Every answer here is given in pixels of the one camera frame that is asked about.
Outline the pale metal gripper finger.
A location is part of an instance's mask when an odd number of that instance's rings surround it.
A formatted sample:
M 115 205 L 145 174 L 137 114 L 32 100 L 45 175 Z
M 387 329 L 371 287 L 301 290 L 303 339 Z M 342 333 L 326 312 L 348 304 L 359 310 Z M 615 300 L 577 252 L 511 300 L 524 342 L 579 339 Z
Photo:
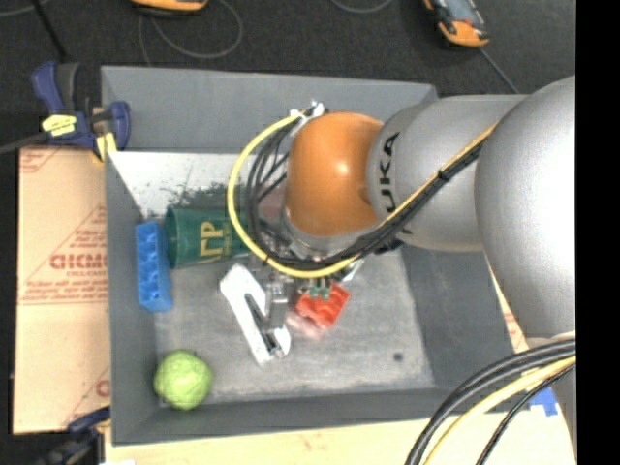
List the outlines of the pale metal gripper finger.
M 289 295 L 284 286 L 271 285 L 267 288 L 267 328 L 274 330 L 286 322 L 289 311 Z
M 283 357 L 285 353 L 282 345 L 276 339 L 275 330 L 268 326 L 267 318 L 260 310 L 255 299 L 250 294 L 246 294 L 245 301 L 260 332 L 265 347 L 267 348 L 267 352 L 271 356 Z

